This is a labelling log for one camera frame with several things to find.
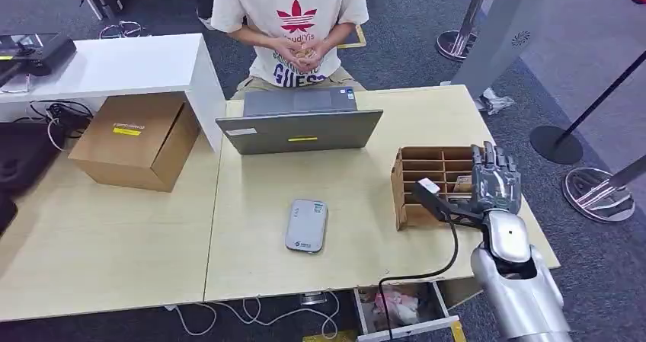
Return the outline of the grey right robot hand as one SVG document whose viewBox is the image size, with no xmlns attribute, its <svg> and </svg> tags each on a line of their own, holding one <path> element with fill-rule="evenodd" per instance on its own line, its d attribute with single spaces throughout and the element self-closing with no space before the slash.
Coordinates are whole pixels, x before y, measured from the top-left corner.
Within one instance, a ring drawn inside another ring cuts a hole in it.
<svg viewBox="0 0 646 342">
<path fill-rule="evenodd" d="M 518 214 L 521 207 L 521 174 L 513 157 L 504 149 L 484 141 L 484 147 L 471 145 L 472 197 L 474 213 L 502 209 Z"/>
</svg>

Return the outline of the person's left hand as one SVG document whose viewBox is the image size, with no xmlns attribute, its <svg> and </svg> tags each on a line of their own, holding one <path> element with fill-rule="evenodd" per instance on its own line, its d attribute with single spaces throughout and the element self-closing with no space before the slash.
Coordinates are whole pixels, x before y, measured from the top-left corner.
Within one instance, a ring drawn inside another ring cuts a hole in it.
<svg viewBox="0 0 646 342">
<path fill-rule="evenodd" d="M 330 45 L 326 39 L 303 43 L 299 48 L 299 52 L 303 51 L 304 56 L 298 57 L 296 60 L 299 71 L 309 72 L 319 67 L 321 61 L 330 49 Z"/>
</svg>

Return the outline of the person's right hand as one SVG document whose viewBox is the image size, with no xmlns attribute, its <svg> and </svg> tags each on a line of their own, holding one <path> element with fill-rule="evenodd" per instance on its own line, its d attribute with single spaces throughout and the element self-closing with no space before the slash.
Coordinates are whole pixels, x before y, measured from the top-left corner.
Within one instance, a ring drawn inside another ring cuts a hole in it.
<svg viewBox="0 0 646 342">
<path fill-rule="evenodd" d="M 287 62 L 291 63 L 298 72 L 306 72 L 308 66 L 304 65 L 302 60 L 296 55 L 302 45 L 286 37 L 276 37 L 272 39 L 272 49 L 279 53 Z"/>
</svg>

